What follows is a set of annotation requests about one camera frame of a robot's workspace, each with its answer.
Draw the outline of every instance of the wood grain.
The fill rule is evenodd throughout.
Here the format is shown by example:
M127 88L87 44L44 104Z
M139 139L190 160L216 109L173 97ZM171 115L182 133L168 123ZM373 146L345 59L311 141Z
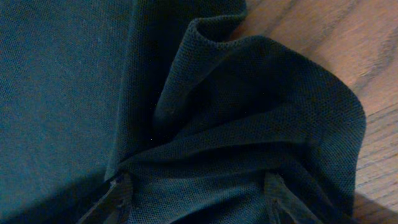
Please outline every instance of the wood grain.
M361 100L367 130L354 216L398 223L398 1L247 0L232 39L270 37L325 67Z

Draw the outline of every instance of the wooden surface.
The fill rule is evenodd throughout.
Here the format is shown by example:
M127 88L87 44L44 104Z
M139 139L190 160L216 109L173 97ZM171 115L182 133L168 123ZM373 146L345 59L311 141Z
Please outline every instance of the wooden surface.
M247 0L232 39L261 34L303 54L359 97L367 130L354 216L398 223L398 1Z

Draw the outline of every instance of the folded cloth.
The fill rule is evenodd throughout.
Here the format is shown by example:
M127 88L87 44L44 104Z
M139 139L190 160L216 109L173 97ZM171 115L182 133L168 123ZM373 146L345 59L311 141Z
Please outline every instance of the folded cloth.
M245 8L134 1L104 178L131 175L127 223L354 222L360 102L271 39L225 41Z

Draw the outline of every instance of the garment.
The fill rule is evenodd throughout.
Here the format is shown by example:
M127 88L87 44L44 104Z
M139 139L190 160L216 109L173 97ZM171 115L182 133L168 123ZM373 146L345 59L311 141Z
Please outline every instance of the garment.
M362 106L273 40L225 41L245 7L4 2L4 216L44 221L125 171L128 223L351 222Z

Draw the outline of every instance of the wooden floor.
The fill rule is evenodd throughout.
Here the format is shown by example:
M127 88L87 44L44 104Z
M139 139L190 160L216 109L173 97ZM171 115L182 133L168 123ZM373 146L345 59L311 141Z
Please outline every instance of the wooden floor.
M247 0L233 39L261 34L333 72L359 97L367 130L354 216L398 223L398 1Z

